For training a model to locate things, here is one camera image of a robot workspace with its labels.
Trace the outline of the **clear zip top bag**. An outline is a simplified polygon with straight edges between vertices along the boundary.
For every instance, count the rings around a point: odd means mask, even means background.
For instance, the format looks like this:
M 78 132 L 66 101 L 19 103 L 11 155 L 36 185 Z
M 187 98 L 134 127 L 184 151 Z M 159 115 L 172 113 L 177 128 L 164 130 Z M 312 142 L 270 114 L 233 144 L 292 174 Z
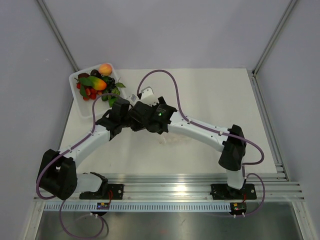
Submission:
M 159 144 L 166 146 L 178 146 L 189 143 L 192 140 L 192 138 L 185 135 L 167 132 L 164 132 L 161 135 L 157 135 L 156 139 Z

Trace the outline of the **white plastic basket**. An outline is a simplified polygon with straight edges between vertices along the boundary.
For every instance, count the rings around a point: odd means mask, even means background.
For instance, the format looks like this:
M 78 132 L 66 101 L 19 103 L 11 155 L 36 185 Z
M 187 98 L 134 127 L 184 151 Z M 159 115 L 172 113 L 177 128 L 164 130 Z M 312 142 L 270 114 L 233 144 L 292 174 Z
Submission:
M 89 74 L 93 69 L 98 70 L 101 64 L 94 65 L 82 70 L 79 70 L 75 73 L 72 73 L 69 76 L 69 84 L 71 88 L 71 92 L 73 95 L 73 103 L 78 111 L 78 114 L 83 119 L 90 119 L 93 117 L 92 114 L 92 105 L 93 100 L 84 101 L 82 96 L 80 95 L 80 91 L 76 88 L 77 78 L 79 74 L 87 73 Z M 102 116 L 108 109 L 110 109 L 109 103 L 107 101 L 102 101 L 101 99 L 97 100 L 95 103 L 94 111 L 95 115 L 98 117 Z

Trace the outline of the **dark grape bunch with leaves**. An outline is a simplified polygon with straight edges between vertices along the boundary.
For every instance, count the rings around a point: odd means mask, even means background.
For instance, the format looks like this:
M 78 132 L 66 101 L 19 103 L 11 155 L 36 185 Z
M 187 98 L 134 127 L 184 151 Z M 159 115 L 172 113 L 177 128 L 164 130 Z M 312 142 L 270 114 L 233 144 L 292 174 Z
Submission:
M 119 96 L 121 94 L 121 89 L 126 86 L 122 82 L 116 82 L 113 77 L 103 76 L 102 80 L 106 83 L 107 87 L 102 91 L 103 94 L 114 94 Z

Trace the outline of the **red cherry bunch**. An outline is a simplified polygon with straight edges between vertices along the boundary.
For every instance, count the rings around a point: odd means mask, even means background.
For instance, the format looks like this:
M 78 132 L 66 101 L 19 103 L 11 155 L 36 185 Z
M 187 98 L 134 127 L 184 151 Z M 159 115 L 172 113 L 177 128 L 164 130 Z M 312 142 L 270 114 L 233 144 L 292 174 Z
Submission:
M 95 100 L 97 96 L 100 96 L 103 94 L 101 90 L 96 90 L 90 86 L 84 86 L 85 94 L 81 94 L 81 87 L 82 87 L 81 83 L 78 82 L 76 84 L 76 88 L 79 90 L 79 93 L 84 101 Z

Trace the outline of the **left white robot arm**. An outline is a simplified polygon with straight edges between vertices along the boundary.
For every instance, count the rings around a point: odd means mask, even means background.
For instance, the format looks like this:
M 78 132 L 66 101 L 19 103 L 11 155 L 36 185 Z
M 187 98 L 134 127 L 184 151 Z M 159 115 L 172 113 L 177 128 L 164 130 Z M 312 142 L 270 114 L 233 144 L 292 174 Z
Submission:
M 78 142 L 65 149 L 47 150 L 42 157 L 36 179 L 36 194 L 42 200 L 67 200 L 79 193 L 81 199 L 110 197 L 109 181 L 96 172 L 78 174 L 78 166 L 97 148 L 110 142 L 123 128 L 130 126 L 127 116 L 131 104 L 117 98 L 99 120 L 93 120 L 92 129 Z

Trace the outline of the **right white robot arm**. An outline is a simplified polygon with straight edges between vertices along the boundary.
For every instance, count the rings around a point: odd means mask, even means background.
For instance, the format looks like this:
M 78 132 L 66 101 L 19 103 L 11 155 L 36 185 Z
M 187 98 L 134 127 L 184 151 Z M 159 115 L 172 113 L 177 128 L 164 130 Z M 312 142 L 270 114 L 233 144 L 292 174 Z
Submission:
M 247 144 L 239 139 L 244 137 L 241 127 L 217 127 L 203 122 L 192 124 L 183 118 L 180 111 L 166 104 L 162 97 L 154 105 L 142 102 L 135 95 L 128 100 L 132 105 L 128 114 L 133 131 L 182 135 L 214 148 L 221 153 L 218 164 L 226 170 L 228 195 L 239 198 L 245 192 L 242 161 Z

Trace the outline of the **green pepper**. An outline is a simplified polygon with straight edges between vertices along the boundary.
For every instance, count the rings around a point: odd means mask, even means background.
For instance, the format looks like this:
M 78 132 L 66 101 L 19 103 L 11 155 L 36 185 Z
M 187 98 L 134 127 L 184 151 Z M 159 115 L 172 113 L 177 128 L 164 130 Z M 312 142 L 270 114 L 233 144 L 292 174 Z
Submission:
M 112 97 L 111 99 L 109 99 L 108 100 L 109 106 L 112 107 L 117 99 L 118 99 L 117 97 Z

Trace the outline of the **yellow red mango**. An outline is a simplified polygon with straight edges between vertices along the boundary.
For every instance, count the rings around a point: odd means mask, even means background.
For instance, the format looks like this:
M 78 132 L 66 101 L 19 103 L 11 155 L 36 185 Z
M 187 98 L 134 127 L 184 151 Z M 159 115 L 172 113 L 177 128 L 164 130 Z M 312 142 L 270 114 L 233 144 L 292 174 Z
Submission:
M 103 91 L 107 88 L 107 83 L 96 76 L 89 76 L 87 79 L 90 82 L 90 86 L 97 91 Z

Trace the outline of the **orange peach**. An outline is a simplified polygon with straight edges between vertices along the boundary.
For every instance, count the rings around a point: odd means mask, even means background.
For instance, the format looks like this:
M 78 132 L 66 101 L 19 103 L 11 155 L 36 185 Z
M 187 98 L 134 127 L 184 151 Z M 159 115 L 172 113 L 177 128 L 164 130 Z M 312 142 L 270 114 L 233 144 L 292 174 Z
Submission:
M 113 72 L 113 67 L 109 63 L 103 63 L 99 66 L 98 72 L 103 76 L 109 76 Z

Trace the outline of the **dark plum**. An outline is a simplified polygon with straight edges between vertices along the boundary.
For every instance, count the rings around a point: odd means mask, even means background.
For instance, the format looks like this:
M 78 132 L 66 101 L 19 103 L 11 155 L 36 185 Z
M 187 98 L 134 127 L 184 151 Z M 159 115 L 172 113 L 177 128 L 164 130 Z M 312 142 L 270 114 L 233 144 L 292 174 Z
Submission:
M 94 76 L 94 77 L 97 77 L 97 78 L 101 78 L 102 77 L 102 75 L 100 74 L 100 72 L 97 69 L 93 69 L 90 72 L 90 76 Z

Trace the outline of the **left small circuit board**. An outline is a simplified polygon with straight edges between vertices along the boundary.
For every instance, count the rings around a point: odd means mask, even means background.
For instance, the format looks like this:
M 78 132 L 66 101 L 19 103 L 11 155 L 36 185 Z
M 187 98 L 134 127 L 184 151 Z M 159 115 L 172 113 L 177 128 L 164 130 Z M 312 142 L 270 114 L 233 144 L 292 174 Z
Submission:
M 97 203 L 97 210 L 108 210 L 110 208 L 109 202 L 98 202 Z

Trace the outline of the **small circuit board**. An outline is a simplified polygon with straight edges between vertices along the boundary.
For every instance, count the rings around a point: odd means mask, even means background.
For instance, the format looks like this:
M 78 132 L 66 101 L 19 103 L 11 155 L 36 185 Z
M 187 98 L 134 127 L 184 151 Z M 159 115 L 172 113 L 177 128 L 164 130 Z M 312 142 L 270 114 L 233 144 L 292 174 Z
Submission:
M 97 210 L 108 210 L 110 208 L 109 202 L 98 202 L 97 203 Z
M 230 214 L 231 215 L 244 215 L 247 211 L 247 204 L 245 202 L 231 203 Z

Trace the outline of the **right small circuit board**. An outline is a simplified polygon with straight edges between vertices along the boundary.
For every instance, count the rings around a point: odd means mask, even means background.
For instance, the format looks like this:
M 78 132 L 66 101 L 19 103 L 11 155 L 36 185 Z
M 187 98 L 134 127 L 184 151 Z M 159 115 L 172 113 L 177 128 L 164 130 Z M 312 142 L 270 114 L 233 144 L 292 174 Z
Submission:
M 230 214 L 231 215 L 244 215 L 247 211 L 247 204 L 245 202 L 231 203 Z

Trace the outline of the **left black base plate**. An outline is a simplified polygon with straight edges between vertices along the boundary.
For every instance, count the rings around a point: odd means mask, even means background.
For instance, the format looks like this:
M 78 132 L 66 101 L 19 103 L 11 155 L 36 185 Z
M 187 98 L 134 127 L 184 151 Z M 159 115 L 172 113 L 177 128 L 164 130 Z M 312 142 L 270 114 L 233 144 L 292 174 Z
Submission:
M 124 195 L 123 184 L 104 183 L 98 191 L 85 191 L 79 195 L 81 200 L 122 200 Z

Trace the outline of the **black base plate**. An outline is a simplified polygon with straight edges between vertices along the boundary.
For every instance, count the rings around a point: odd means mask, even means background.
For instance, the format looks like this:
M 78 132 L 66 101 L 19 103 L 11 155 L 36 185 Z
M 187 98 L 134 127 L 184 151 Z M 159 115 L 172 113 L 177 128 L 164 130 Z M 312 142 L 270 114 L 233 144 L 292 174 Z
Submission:
M 226 183 L 214 183 L 210 185 L 213 200 L 256 200 L 255 185 L 245 183 L 241 189 L 229 187 Z
M 123 184 L 104 183 L 98 191 L 85 191 L 79 195 L 81 200 L 122 200 L 124 195 Z

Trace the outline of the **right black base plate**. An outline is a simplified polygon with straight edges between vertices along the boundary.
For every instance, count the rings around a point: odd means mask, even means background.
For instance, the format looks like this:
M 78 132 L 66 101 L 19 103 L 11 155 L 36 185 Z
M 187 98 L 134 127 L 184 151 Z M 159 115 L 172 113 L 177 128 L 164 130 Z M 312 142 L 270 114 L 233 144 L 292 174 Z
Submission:
M 226 183 L 214 183 L 210 185 L 213 200 L 256 200 L 255 185 L 245 183 L 241 189 L 229 187 Z

